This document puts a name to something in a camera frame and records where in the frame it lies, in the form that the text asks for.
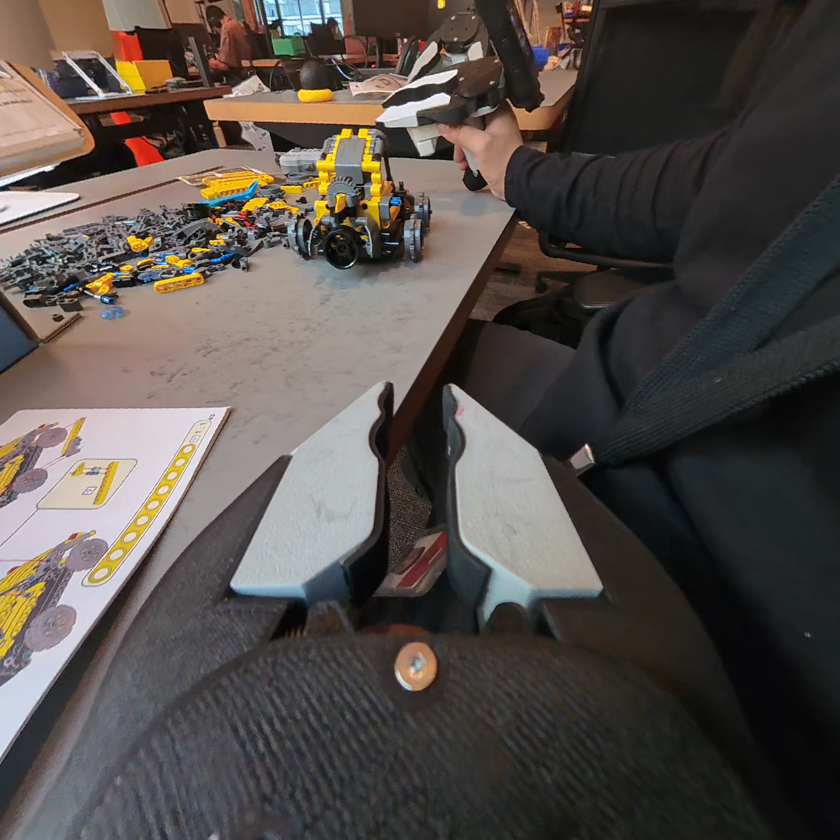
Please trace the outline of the grey battery hub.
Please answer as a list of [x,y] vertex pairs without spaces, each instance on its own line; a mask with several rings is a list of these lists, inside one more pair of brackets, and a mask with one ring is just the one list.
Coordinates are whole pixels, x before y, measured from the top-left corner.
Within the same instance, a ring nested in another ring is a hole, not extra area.
[[320,148],[293,148],[275,154],[280,173],[290,181],[305,181],[318,177],[318,162],[321,158],[322,149]]

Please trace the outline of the wooden side desk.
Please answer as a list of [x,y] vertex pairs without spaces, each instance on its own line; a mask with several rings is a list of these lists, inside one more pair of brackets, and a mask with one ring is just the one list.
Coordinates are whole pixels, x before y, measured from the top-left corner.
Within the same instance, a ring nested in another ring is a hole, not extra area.
[[[515,109],[526,144],[545,151],[547,142],[559,137],[564,114],[573,96],[576,70],[543,70],[539,109]],[[337,91],[333,100],[304,103],[294,91],[258,92],[243,97],[207,100],[205,110],[216,122],[250,122],[292,146],[313,148],[342,128],[374,126],[383,111],[385,94],[358,96]]]

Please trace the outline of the clear acrylic stand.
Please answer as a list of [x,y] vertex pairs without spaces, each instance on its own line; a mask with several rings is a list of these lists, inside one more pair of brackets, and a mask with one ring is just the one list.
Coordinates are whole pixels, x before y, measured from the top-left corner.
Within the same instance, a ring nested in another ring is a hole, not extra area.
[[133,93],[128,82],[120,76],[115,62],[95,50],[63,50],[58,56],[71,73],[84,82],[88,93],[82,94],[83,98],[113,98]]

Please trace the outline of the white paper sheet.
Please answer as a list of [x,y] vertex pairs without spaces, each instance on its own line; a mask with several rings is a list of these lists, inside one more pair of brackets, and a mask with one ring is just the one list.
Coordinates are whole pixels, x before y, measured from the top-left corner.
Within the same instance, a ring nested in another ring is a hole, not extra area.
[[407,81],[404,75],[382,72],[361,80],[352,80],[348,83],[348,89],[353,97],[387,97],[403,88]]

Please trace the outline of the dark wooden desk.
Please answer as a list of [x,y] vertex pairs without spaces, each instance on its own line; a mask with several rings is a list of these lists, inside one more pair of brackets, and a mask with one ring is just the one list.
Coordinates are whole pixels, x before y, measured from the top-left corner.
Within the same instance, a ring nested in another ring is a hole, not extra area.
[[230,87],[188,87],[105,98],[75,98],[65,104],[89,129],[97,151],[133,140],[175,133],[186,154],[218,148],[205,102],[223,98]]

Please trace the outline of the instruction booklet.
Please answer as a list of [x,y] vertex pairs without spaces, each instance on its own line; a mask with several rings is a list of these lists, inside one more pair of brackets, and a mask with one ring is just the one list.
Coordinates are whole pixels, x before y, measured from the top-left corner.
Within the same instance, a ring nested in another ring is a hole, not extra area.
[[1,750],[166,528],[229,406],[27,409],[1,428]]

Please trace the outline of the yellow toy block vehicle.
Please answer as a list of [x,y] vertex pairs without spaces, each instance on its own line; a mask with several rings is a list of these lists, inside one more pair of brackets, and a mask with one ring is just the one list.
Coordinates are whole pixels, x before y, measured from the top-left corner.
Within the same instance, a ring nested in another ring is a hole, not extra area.
[[393,180],[381,130],[343,129],[325,141],[315,165],[311,213],[299,213],[287,226],[297,256],[323,257],[337,270],[364,261],[423,260],[431,203]]

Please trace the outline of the person's right hand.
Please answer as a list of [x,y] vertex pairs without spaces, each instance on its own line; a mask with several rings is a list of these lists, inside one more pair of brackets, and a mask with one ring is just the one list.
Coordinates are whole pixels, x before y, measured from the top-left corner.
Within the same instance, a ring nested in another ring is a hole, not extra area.
[[470,155],[493,196],[506,201],[505,180],[508,164],[523,146],[516,115],[504,101],[486,116],[484,128],[472,124],[437,126],[440,136],[454,147],[454,161],[462,172],[469,169]]

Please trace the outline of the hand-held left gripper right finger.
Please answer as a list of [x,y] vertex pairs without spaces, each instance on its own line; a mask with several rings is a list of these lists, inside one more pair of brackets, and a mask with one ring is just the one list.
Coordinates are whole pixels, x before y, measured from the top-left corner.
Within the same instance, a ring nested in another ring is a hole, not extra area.
[[503,604],[591,600],[603,582],[539,451],[457,385],[442,391],[448,577],[483,628]]

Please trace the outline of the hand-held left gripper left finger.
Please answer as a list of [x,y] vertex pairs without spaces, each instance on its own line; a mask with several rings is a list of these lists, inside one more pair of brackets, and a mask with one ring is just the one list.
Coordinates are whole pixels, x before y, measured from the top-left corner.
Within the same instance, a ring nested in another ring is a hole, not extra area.
[[378,382],[290,454],[230,585],[238,595],[360,604],[385,578],[393,384]]

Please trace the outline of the wooden board with instruction sheet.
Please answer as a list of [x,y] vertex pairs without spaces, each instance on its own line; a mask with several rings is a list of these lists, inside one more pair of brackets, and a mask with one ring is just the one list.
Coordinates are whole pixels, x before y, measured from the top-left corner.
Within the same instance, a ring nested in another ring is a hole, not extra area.
[[9,178],[87,155],[86,124],[38,74],[1,62],[1,176]]

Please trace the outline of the white stand base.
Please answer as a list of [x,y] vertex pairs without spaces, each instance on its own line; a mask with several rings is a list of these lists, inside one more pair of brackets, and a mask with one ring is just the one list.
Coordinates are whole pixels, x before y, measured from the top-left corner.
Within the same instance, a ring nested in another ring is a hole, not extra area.
[[1,191],[1,227],[52,212],[79,199],[80,195],[74,192]]

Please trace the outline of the blue cardboard box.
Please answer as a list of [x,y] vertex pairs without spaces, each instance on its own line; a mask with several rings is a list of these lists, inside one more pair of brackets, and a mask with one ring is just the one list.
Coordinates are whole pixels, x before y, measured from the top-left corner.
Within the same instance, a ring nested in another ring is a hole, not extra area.
[[20,308],[1,293],[1,372],[81,318],[78,312]]

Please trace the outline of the black swivel office chair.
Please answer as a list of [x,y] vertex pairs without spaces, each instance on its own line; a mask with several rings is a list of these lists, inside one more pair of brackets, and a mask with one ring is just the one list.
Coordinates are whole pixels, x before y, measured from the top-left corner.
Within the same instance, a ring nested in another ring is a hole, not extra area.
[[[549,152],[567,158],[647,149],[720,128],[749,76],[743,49],[761,2],[595,2],[562,128]],[[539,237],[545,256],[581,258],[573,270],[540,271],[535,294],[493,322],[574,344],[614,301],[670,280],[667,260],[608,255]]]

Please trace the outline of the pile of small dark pieces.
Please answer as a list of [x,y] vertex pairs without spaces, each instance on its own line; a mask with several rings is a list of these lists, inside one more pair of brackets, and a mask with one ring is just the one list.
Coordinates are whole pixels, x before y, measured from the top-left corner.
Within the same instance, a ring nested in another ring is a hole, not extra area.
[[18,294],[27,308],[71,312],[88,299],[118,305],[120,291],[154,290],[160,279],[201,272],[206,283],[228,267],[248,271],[260,249],[288,247],[287,226],[311,212],[304,198],[257,196],[111,214],[47,234],[2,259],[2,291]]

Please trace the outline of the grey desk with wooden edge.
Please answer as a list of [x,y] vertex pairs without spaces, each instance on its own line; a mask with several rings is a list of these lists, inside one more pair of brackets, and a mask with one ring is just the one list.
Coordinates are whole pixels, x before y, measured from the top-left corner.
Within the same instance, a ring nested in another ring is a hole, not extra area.
[[467,192],[455,164],[396,160],[392,171],[432,200],[420,264],[340,271],[272,248],[198,289],[130,289],[118,321],[88,308],[2,373],[3,422],[39,409],[230,408],[170,523],[3,759],[3,802],[53,786],[98,716],[134,615],[202,532],[379,381],[394,387],[395,456],[516,224],[488,192]]

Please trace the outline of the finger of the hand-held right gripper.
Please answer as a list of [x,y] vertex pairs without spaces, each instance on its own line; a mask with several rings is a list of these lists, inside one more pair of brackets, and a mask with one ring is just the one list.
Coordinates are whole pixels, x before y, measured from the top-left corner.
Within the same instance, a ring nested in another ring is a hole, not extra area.
[[406,77],[404,86],[419,81],[448,68],[445,49],[441,40],[428,40],[418,54],[415,64]]
[[440,132],[437,120],[423,113],[447,107],[458,89],[458,70],[446,69],[409,81],[383,101],[377,117],[378,130],[405,130],[417,154],[431,157],[437,148]]

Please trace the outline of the orange fabric item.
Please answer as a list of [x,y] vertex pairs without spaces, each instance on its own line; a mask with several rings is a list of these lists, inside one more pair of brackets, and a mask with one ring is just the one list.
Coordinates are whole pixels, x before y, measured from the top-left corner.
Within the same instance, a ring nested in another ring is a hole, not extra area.
[[[128,112],[110,112],[111,121],[114,125],[129,125],[132,117]],[[123,140],[128,149],[132,152],[138,166],[154,165],[164,162],[164,158],[157,146],[144,136],[137,136]]]

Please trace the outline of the group of yellow beams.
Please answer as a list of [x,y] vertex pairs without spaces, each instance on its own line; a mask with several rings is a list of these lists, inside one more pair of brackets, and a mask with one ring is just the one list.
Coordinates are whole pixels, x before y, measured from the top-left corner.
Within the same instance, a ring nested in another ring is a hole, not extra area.
[[[272,186],[272,185],[274,185],[274,184],[275,184],[275,182],[276,182],[275,177],[274,177],[273,175],[269,175],[269,174],[267,174],[267,176],[266,176],[265,178],[260,178],[260,179],[259,179],[260,188],[261,188],[261,187],[264,187],[264,186]],[[218,185],[214,185],[214,186],[210,186],[210,187],[204,188],[204,189],[200,190],[200,193],[201,193],[201,195],[203,196],[203,198],[204,198],[205,200],[207,200],[207,198],[208,198],[208,197],[211,197],[211,198],[212,198],[214,195],[216,195],[216,194],[217,194],[217,191],[218,191],[220,188],[222,188],[222,187],[223,187],[223,185],[229,185],[229,184],[233,184],[233,185],[236,185],[236,184],[242,184],[242,185],[245,185],[245,182],[223,182],[223,183],[218,184]]]

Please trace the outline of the yellow sticker sheet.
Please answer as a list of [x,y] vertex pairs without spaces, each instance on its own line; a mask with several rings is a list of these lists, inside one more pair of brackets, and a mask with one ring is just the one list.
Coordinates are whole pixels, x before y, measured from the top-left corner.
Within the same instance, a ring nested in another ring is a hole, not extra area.
[[250,166],[215,166],[204,171],[182,175],[179,180],[202,190],[223,182],[245,182],[247,186],[266,176],[267,173]]

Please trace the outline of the person's leg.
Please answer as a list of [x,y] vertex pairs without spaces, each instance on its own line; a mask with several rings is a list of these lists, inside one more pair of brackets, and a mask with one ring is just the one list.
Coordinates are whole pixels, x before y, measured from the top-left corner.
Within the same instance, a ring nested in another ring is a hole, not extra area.
[[549,339],[494,322],[470,321],[444,383],[456,385],[538,450],[571,455],[589,426],[587,359]]

